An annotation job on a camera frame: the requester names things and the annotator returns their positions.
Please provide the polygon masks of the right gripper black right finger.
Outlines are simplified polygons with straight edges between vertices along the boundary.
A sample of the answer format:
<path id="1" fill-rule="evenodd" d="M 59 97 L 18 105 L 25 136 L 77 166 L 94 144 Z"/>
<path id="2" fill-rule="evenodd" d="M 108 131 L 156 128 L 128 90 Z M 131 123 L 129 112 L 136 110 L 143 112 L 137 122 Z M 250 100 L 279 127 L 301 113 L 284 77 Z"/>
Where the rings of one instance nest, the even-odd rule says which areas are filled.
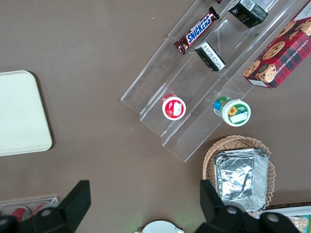
<path id="1" fill-rule="evenodd" d="M 297 233 L 299 230 L 284 215 L 267 212 L 259 219 L 240 208 L 224 205 L 210 180 L 200 181 L 200 205 L 206 219 L 198 233 Z"/>

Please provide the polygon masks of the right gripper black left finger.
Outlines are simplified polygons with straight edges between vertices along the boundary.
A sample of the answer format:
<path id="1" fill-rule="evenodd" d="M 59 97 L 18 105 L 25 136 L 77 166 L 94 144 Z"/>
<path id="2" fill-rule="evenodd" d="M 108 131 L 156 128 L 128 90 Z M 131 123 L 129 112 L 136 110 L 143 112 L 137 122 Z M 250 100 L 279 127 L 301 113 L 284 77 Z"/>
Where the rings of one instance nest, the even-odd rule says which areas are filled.
<path id="1" fill-rule="evenodd" d="M 2 233 L 74 233 L 91 205 L 88 180 L 79 181 L 61 202 L 31 201 L 0 209 Z"/>

